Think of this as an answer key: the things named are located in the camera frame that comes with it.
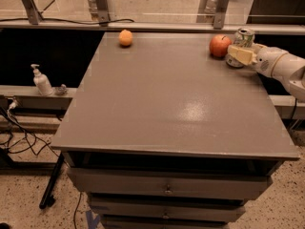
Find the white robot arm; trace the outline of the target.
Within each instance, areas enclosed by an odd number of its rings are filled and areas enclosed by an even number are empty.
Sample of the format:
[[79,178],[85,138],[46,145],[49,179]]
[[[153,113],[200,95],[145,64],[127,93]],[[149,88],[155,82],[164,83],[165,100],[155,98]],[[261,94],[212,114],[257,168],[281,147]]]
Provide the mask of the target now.
[[305,101],[305,59],[277,47],[254,44],[252,48],[230,45],[228,55],[244,66],[279,81],[297,100]]

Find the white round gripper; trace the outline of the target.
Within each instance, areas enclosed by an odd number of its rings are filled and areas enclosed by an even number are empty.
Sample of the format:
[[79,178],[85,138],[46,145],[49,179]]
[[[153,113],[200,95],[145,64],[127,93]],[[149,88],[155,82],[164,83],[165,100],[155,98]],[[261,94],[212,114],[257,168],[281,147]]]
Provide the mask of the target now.
[[277,47],[253,43],[252,48],[230,45],[228,48],[227,63],[231,66],[253,64],[254,69],[269,78],[279,78],[279,61],[288,52]]

